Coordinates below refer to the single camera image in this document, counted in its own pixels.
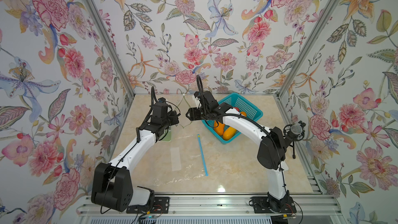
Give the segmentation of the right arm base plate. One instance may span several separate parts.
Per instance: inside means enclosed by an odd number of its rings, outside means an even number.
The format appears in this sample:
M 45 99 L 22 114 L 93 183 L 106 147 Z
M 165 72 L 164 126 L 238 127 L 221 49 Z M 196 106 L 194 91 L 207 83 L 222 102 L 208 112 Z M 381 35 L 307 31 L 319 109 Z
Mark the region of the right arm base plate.
M 255 214 L 296 214 L 297 210 L 293 199 L 285 196 L 277 200 L 274 197 L 251 197 L 249 205 Z

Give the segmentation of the clear green-print zip bag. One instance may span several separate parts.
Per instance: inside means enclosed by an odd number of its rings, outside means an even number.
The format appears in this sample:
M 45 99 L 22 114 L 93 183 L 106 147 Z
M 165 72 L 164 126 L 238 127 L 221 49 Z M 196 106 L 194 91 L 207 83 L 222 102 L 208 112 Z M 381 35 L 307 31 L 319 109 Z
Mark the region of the clear green-print zip bag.
M 172 140 L 172 128 L 165 130 L 165 133 L 160 137 L 160 142 L 170 142 Z

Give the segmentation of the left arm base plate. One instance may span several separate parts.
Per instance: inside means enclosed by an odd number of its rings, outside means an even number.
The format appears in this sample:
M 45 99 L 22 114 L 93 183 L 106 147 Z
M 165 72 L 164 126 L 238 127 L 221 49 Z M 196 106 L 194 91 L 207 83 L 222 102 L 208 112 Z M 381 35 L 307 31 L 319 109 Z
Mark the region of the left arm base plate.
M 127 214 L 168 214 L 170 207 L 170 197 L 154 197 L 149 199 L 146 205 L 129 206 Z

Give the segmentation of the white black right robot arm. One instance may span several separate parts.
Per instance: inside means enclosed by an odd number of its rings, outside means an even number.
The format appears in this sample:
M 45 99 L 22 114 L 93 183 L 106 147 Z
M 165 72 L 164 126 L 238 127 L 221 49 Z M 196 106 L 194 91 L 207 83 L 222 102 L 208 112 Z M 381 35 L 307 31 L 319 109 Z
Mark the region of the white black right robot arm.
M 291 199 L 284 177 L 284 171 L 288 170 L 285 163 L 288 145 L 282 130 L 260 125 L 231 105 L 219 103 L 209 91 L 197 91 L 193 98 L 196 107 L 187 111 L 186 117 L 189 120 L 210 120 L 226 124 L 258 145 L 257 160 L 267 170 L 267 207 L 273 213 L 280 213 Z

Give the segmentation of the teal plastic basket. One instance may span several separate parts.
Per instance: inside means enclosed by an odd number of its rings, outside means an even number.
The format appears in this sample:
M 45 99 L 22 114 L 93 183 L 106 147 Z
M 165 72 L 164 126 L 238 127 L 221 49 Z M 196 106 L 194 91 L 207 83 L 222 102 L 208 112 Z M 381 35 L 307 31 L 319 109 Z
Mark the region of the teal plastic basket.
M 237 107 L 239 112 L 245 112 L 247 117 L 254 121 L 258 121 L 263 117 L 263 112 L 258 107 L 238 93 L 231 93 L 223 99 L 217 100 L 217 102 L 219 104 L 227 103 L 232 107 Z M 206 122 L 205 120 L 202 120 L 202 123 L 222 144 L 229 144 L 241 135 L 241 133 L 237 131 L 229 140 L 224 140 L 223 137 L 218 135 L 214 130 L 214 121 L 208 120 Z

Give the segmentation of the clear blue-zipper zip bag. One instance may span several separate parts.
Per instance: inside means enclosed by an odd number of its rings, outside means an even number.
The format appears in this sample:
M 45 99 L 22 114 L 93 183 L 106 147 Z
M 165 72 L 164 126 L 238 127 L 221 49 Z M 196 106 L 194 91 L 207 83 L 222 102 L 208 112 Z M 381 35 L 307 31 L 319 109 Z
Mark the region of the clear blue-zipper zip bag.
M 194 134 L 172 131 L 169 142 L 159 141 L 151 151 L 154 186 L 185 183 L 206 176 L 198 137 Z

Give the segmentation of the black microphone on tripod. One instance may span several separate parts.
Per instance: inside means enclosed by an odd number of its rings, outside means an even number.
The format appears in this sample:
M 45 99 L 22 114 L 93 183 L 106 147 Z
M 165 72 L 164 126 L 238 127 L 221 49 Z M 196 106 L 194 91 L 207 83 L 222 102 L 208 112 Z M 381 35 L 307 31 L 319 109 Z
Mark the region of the black microphone on tripod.
M 295 154 L 295 142 L 299 142 L 305 137 L 305 127 L 306 123 L 299 121 L 296 124 L 289 124 L 284 127 L 283 134 L 285 138 L 285 143 L 292 147 L 292 158 L 296 159 Z

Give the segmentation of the yellow mango in basket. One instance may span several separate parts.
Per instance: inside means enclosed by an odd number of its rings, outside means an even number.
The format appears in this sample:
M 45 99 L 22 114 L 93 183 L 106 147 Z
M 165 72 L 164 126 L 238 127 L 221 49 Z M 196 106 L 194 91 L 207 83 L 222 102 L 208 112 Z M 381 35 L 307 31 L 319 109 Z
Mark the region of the yellow mango in basket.
M 237 133 L 237 130 L 233 127 L 228 127 L 227 129 L 225 129 L 222 138 L 225 141 L 229 141 L 231 138 L 233 138 L 235 136 L 235 134 Z

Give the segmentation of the aluminium front rail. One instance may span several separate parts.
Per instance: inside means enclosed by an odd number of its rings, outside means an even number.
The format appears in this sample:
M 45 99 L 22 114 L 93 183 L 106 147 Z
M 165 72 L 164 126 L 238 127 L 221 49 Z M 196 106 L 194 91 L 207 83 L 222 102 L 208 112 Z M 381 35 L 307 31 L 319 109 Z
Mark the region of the aluminium front rail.
M 252 195 L 167 194 L 169 206 L 154 213 L 108 211 L 86 198 L 77 209 L 76 224 L 344 224 L 337 201 L 327 195 L 293 195 L 287 213 L 255 213 Z

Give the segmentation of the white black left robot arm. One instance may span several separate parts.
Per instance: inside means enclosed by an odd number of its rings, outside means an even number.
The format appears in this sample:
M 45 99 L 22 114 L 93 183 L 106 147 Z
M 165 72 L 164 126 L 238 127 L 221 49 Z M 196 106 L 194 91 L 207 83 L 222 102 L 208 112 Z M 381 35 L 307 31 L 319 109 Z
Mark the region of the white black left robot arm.
M 179 124 L 180 112 L 165 98 L 151 98 L 150 111 L 136 128 L 136 138 L 115 159 L 100 163 L 94 171 L 91 202 L 108 210 L 136 209 L 149 212 L 155 202 L 154 191 L 132 184 L 131 173 L 145 153 L 163 140 L 172 125 Z

